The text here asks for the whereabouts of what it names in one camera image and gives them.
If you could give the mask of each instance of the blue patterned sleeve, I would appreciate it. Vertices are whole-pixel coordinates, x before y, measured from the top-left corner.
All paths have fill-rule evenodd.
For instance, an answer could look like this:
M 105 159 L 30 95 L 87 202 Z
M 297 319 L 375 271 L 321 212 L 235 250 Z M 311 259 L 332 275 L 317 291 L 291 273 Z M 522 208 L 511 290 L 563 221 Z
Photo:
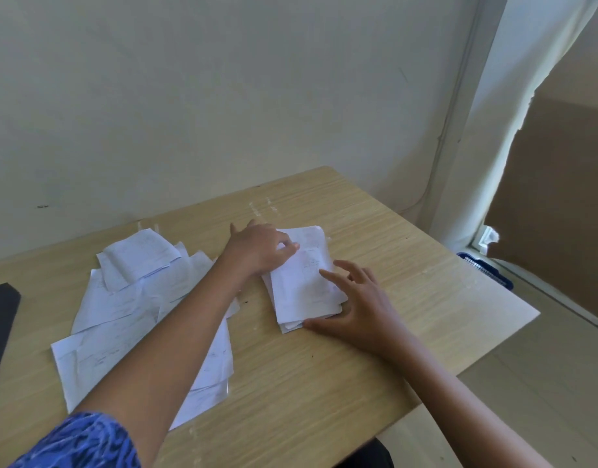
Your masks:
M 128 432 L 112 417 L 77 412 L 9 468 L 140 468 Z

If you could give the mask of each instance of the wooden table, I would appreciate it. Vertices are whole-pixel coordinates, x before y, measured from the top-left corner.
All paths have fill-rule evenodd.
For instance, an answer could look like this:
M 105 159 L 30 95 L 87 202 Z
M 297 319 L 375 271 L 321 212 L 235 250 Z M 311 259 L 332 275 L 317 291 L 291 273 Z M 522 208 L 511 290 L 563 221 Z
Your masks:
M 372 267 L 409 327 L 453 373 L 537 311 L 331 168 L 319 168 L 143 220 L 172 243 L 217 256 L 228 224 L 320 225 L 335 258 Z M 69 335 L 95 254 L 137 223 L 0 261 L 22 301 L 0 366 L 0 466 L 65 417 L 50 344 Z M 160 467 L 329 467 L 418 400 L 401 377 L 338 341 L 280 333 L 261 280 L 229 322 L 235 373 L 221 404 L 172 431 Z

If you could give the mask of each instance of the paper stack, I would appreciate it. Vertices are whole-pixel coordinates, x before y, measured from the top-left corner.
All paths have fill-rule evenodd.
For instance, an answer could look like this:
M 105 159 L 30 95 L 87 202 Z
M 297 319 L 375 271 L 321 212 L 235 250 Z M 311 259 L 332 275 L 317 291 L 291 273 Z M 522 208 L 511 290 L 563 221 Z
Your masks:
M 71 336 L 52 345 L 68 412 L 213 265 L 203 251 L 189 256 L 183 244 L 172 246 L 151 229 L 111 244 L 97 258 L 100 269 L 91 270 Z M 234 299 L 225 317 L 238 310 Z M 223 401 L 232 373 L 224 319 L 171 429 Z
M 301 247 L 284 265 L 263 275 L 282 333 L 303 326 L 306 318 L 328 317 L 342 311 L 344 292 L 319 274 L 333 271 L 325 232 L 321 227 L 281 229 Z

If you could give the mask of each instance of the blue basket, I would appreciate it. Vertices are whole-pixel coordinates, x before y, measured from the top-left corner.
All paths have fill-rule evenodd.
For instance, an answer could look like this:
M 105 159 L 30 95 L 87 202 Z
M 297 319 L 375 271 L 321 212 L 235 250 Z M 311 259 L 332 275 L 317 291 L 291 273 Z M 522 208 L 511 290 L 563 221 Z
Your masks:
M 468 253 L 457 253 L 457 255 L 460 258 L 462 258 L 464 261 L 466 261 L 469 265 L 471 265 L 472 267 L 476 267 L 484 275 L 486 275 L 490 279 L 493 279 L 494 281 L 496 281 L 497 283 L 499 283 L 501 286 L 503 286 L 504 288 L 506 288 L 508 291 L 513 290 L 513 288 L 514 288 L 513 287 L 513 285 L 514 285 L 513 282 L 511 282 L 505 276 L 503 276 L 502 274 L 500 274 L 498 272 L 498 269 L 496 269 L 495 267 L 490 266 L 489 264 L 487 264 L 482 259 L 474 259 Z

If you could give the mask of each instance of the floor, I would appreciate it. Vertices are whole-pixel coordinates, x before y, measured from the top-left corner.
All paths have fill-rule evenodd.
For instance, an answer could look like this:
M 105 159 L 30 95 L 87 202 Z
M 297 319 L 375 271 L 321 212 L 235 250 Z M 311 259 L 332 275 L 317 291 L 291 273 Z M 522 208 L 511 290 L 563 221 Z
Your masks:
M 598 468 L 598 329 L 501 272 L 540 316 L 460 378 L 556 468 Z M 424 406 L 379 438 L 397 468 L 461 466 Z

